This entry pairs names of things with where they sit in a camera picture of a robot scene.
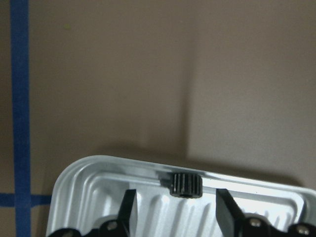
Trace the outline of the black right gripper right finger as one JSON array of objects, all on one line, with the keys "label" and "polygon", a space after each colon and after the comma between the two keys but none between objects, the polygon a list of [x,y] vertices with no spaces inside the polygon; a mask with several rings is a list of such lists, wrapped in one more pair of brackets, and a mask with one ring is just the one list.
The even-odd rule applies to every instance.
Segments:
[{"label": "black right gripper right finger", "polygon": [[216,189],[216,220],[224,237],[238,237],[245,214],[227,189]]}]

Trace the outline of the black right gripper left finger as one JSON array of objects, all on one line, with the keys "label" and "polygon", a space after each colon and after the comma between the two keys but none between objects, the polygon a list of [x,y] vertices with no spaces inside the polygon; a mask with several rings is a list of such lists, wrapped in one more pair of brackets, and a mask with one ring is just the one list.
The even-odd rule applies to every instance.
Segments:
[{"label": "black right gripper left finger", "polygon": [[135,237],[137,229],[137,192],[126,190],[117,217],[118,236]]}]

